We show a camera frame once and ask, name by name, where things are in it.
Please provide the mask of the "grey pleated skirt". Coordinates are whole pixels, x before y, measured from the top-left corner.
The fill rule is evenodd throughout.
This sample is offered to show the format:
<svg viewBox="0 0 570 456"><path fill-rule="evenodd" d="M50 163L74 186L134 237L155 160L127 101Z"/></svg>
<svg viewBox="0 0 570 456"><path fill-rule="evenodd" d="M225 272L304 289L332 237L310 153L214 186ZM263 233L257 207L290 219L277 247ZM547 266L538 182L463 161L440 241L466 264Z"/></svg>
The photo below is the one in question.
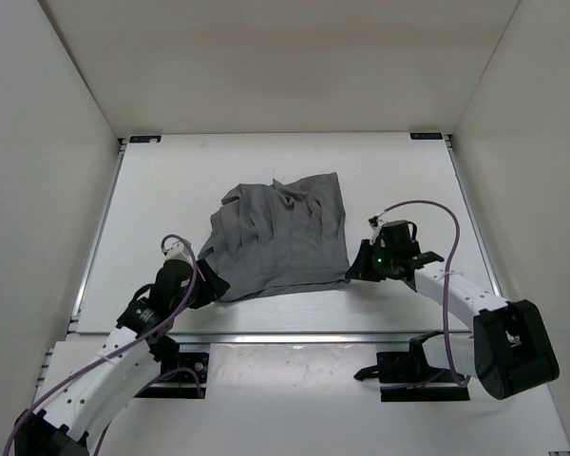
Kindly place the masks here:
<svg viewBox="0 0 570 456"><path fill-rule="evenodd" d="M346 211L336 173L241 183L210 217L199 256L223 280L222 303L347 284Z"/></svg>

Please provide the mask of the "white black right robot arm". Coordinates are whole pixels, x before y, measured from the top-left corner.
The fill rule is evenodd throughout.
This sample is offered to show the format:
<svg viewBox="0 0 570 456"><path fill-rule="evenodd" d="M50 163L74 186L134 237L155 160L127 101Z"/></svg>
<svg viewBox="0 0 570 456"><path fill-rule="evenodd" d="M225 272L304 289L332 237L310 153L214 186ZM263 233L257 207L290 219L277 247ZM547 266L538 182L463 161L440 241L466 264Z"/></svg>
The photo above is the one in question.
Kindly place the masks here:
<svg viewBox="0 0 570 456"><path fill-rule="evenodd" d="M393 388L421 388L433 381L479 380L495 399L550 383L560 366L538 307L497 296L451 270L447 259L421 250L408 220L370 219L350 280L397 280L442 308L442 327L415 336L404 352L379 352L357 381L377 379Z"/></svg>

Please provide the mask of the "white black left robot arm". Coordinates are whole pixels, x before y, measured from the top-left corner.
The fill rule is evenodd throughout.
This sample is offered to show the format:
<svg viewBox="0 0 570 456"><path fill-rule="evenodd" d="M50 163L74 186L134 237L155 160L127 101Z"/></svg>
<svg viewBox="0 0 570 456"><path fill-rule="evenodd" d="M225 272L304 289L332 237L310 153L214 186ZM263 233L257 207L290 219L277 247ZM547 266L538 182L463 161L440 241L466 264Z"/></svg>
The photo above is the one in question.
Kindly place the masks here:
<svg viewBox="0 0 570 456"><path fill-rule="evenodd" d="M167 259L155 280L133 294L93 360L20 415L4 454L87 455L140 392L180 372L198 383L168 333L181 312L211 304L229 288L205 260Z"/></svg>

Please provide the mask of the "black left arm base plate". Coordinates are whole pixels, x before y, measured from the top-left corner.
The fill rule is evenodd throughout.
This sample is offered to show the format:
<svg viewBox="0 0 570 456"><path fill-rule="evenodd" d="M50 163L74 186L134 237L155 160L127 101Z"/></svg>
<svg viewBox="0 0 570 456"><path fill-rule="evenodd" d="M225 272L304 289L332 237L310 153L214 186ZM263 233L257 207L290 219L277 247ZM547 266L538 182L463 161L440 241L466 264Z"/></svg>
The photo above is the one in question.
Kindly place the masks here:
<svg viewBox="0 0 570 456"><path fill-rule="evenodd" d="M180 344L179 351L161 365L161 372L136 398L203 400L206 397L210 346Z"/></svg>

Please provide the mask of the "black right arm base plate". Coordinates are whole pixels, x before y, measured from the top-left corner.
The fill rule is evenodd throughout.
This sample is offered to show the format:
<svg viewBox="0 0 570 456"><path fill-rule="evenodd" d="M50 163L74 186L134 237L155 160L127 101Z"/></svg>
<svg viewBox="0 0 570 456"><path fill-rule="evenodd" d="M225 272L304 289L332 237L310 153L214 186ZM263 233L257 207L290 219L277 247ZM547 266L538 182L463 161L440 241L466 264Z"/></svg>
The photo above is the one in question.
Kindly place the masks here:
<svg viewBox="0 0 570 456"><path fill-rule="evenodd" d="M431 367L421 351L424 342L442 332L428 332L413 337L407 351L379 351L373 366L359 370L356 381L377 379L383 403L466 402L467 387L454 385L447 369Z"/></svg>

